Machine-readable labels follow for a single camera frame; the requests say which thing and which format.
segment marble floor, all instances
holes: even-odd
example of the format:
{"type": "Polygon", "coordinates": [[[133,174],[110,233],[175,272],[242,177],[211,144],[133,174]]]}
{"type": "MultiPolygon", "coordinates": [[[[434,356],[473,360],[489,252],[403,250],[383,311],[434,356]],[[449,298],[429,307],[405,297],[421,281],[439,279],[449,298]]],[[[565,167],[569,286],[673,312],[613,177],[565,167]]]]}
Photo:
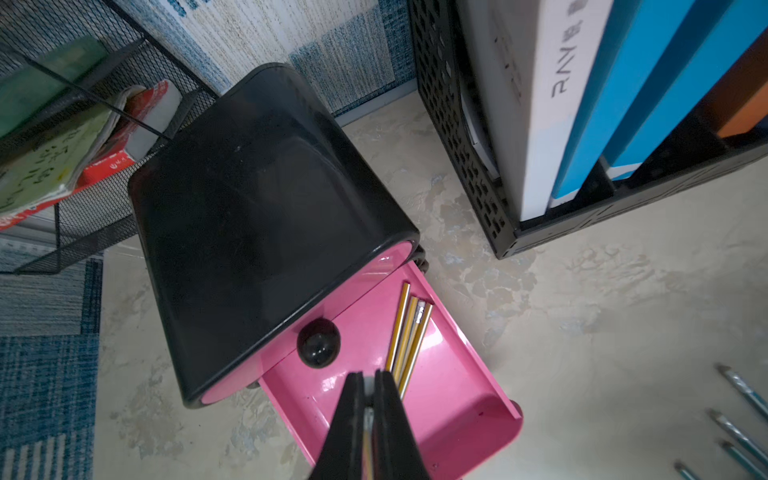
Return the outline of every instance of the marble floor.
{"type": "MultiPolygon", "coordinates": [[[[768,392],[768,161],[496,260],[414,93],[344,128],[422,232],[427,273],[501,387],[519,439],[467,479],[747,478],[707,407],[763,444],[768,425],[719,377],[768,392]]],[[[146,266],[105,254],[94,474],[305,478],[260,390],[180,401],[146,266]]]]}

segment blue patterned wallpaper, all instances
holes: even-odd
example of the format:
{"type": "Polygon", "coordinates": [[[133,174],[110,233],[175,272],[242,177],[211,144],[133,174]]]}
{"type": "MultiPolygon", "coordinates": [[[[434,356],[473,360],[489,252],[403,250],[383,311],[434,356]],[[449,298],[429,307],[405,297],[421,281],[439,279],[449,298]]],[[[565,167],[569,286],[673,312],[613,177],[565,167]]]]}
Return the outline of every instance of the blue patterned wallpaper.
{"type": "Polygon", "coordinates": [[[406,0],[118,0],[215,91],[298,69],[334,114],[414,77],[406,0]]]}

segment metal wire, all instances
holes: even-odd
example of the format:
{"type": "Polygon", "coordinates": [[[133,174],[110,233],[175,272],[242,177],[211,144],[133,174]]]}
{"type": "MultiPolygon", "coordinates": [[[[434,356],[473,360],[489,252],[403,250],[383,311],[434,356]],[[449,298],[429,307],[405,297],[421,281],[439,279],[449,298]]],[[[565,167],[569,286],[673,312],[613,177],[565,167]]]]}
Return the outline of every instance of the metal wire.
{"type": "MultiPolygon", "coordinates": [[[[98,39],[110,53],[146,38],[148,42],[134,49],[127,58],[122,58],[109,74],[88,89],[99,98],[110,98],[131,85],[151,88],[163,79],[171,80],[184,99],[189,98],[193,102],[186,117],[171,121],[170,126],[175,128],[179,124],[181,128],[186,127],[216,101],[215,94],[207,85],[189,68],[172,58],[110,0],[0,0],[0,11],[3,12],[0,18],[0,42],[30,59],[40,58],[85,35],[98,39]]],[[[0,55],[0,78],[10,75],[23,65],[18,58],[0,55]]],[[[0,139],[0,163],[6,158],[4,154],[18,149],[34,136],[93,104],[94,101],[87,98],[75,101],[49,118],[31,127],[27,126],[23,134],[10,134],[0,139]]],[[[170,130],[162,133],[172,137],[170,130]]],[[[157,146],[166,143],[161,140],[157,146]]],[[[24,266],[18,266],[15,272],[57,273],[135,235],[136,223],[127,196],[127,182],[133,172],[158,151],[161,148],[154,148],[136,165],[60,202],[56,215],[58,249],[24,266]]]]}

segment yellow pencil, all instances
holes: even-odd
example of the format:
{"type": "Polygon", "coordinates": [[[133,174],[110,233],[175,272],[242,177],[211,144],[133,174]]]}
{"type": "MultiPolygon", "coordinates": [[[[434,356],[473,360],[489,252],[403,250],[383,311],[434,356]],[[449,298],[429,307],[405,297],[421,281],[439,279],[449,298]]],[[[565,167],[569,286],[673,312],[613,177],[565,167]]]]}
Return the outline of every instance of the yellow pencil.
{"type": "Polygon", "coordinates": [[[397,382],[397,390],[400,394],[401,400],[406,396],[406,390],[408,389],[408,384],[411,381],[411,375],[413,374],[413,367],[416,365],[416,359],[419,357],[419,350],[422,348],[422,341],[424,340],[424,334],[427,332],[427,325],[429,325],[429,317],[432,315],[433,307],[434,305],[431,303],[427,304],[427,307],[424,309],[424,315],[421,318],[421,322],[415,326],[415,332],[413,335],[414,340],[411,348],[408,351],[408,358],[406,359],[406,364],[404,365],[402,375],[397,382]]]}
{"type": "Polygon", "coordinates": [[[395,385],[398,384],[400,378],[400,372],[403,365],[406,363],[406,357],[408,356],[408,340],[411,336],[411,328],[413,327],[413,317],[416,314],[416,306],[419,304],[419,299],[415,296],[411,297],[411,303],[408,305],[408,313],[406,314],[406,324],[402,328],[400,334],[400,345],[397,347],[397,353],[395,355],[395,366],[392,368],[392,376],[395,379],[395,385]]]}
{"type": "Polygon", "coordinates": [[[386,355],[386,364],[384,369],[388,372],[392,371],[392,367],[395,365],[395,355],[397,353],[397,345],[400,342],[400,334],[402,333],[402,324],[406,319],[406,307],[408,306],[408,295],[411,293],[411,284],[404,282],[402,285],[402,292],[400,293],[400,304],[397,307],[397,316],[395,317],[395,329],[392,331],[392,341],[389,343],[389,351],[386,355]]]}

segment pink drawer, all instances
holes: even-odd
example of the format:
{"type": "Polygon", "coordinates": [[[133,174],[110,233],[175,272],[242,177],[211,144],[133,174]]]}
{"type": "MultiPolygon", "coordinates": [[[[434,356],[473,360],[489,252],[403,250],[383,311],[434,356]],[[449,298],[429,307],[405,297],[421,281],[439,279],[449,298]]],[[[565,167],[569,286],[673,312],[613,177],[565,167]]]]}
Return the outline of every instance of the pink drawer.
{"type": "Polygon", "coordinates": [[[259,380],[291,434],[314,465],[347,373],[383,369],[403,282],[435,304],[404,405],[433,479],[461,478],[517,437],[520,409],[504,394],[413,262],[339,314],[341,350],[323,369],[294,350],[259,380]]]}

